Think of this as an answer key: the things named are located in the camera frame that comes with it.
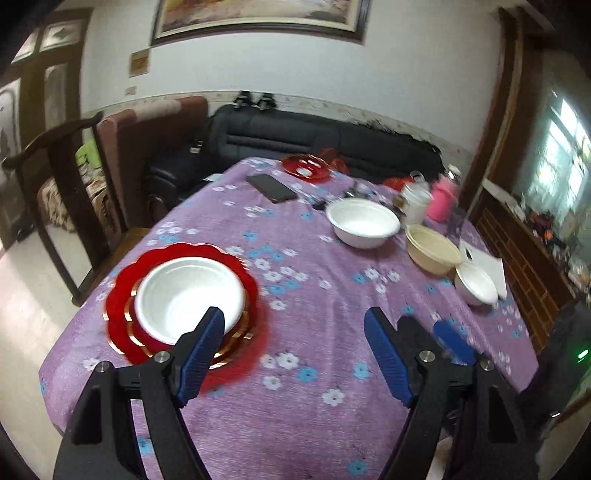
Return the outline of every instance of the picture frame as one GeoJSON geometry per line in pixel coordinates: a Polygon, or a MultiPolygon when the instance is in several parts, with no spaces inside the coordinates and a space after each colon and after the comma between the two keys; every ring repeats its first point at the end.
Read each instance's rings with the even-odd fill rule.
{"type": "Polygon", "coordinates": [[[160,0],[151,45],[244,31],[323,35],[361,42],[371,1],[284,0],[269,6],[265,0],[160,0]]]}

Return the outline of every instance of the purple tablecloth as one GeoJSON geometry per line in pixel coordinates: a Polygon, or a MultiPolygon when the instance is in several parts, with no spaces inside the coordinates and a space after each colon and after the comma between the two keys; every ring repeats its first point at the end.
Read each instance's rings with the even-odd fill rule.
{"type": "MultiPolygon", "coordinates": [[[[43,363],[41,390],[56,426],[65,429],[99,359],[126,364],[107,343],[102,317],[117,272],[143,252],[179,241],[215,244],[247,259],[271,312],[268,352],[258,369],[183,410],[213,479],[379,475],[408,411],[391,397],[365,340],[363,314],[373,306],[393,322],[413,314],[428,329],[444,319],[490,354],[519,390],[527,386],[537,361],[511,295],[492,310],[473,312],[448,279],[416,267],[404,234],[374,251],[352,249],[305,199],[273,205],[245,181],[263,171],[321,195],[353,182],[334,174],[314,186],[272,160],[250,158],[175,208],[91,295],[43,363]]],[[[386,187],[378,190],[391,196],[386,187]]],[[[484,248],[467,222],[462,237],[484,248]]],[[[133,410],[148,476],[160,478],[141,405],[133,410]]]]}

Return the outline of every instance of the leather couch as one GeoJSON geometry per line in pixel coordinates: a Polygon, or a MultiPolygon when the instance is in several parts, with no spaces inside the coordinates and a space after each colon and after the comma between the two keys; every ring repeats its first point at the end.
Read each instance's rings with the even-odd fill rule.
{"type": "Polygon", "coordinates": [[[148,194],[161,202],[161,212],[202,188],[208,175],[222,173],[247,157],[280,160],[332,147],[353,177],[374,183],[406,177],[413,170],[432,181],[444,171],[440,151],[427,142],[304,113],[254,107],[236,110],[225,105],[197,136],[203,141],[199,153],[191,153],[194,140],[177,148],[163,148],[150,159],[145,185],[148,194]]]}

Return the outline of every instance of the blue gripper pad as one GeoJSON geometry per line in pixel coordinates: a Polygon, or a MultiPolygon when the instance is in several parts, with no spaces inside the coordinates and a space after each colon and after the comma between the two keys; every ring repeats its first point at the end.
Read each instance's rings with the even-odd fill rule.
{"type": "Polygon", "coordinates": [[[371,309],[365,313],[363,329],[390,393],[405,407],[410,406],[414,396],[408,388],[407,367],[371,309]]]}
{"type": "Polygon", "coordinates": [[[201,384],[212,364],[213,356],[222,342],[226,322],[223,312],[220,309],[216,310],[217,312],[198,338],[181,369],[177,399],[183,407],[199,394],[201,384]]]}
{"type": "Polygon", "coordinates": [[[449,323],[439,320],[433,326],[433,335],[443,342],[443,348],[450,350],[454,355],[454,361],[459,360],[465,365],[474,365],[476,355],[474,349],[468,345],[449,323]]]}

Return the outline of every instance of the small white bowl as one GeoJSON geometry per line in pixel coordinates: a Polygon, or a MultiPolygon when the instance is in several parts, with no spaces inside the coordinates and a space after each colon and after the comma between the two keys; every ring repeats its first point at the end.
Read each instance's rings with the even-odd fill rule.
{"type": "Polygon", "coordinates": [[[400,220],[394,212],[365,199],[332,203],[326,209],[326,216],[337,237],[362,250],[379,247],[400,230],[400,220]]]}
{"type": "Polygon", "coordinates": [[[481,268],[465,262],[456,267],[457,292],[468,305],[492,305],[499,298],[495,283],[481,268]]]}
{"type": "Polygon", "coordinates": [[[142,280],[135,297],[141,327],[156,340],[174,345],[195,330],[209,307],[224,314],[227,333],[242,315],[244,287],[226,265],[203,257],[163,263],[142,280]]]}

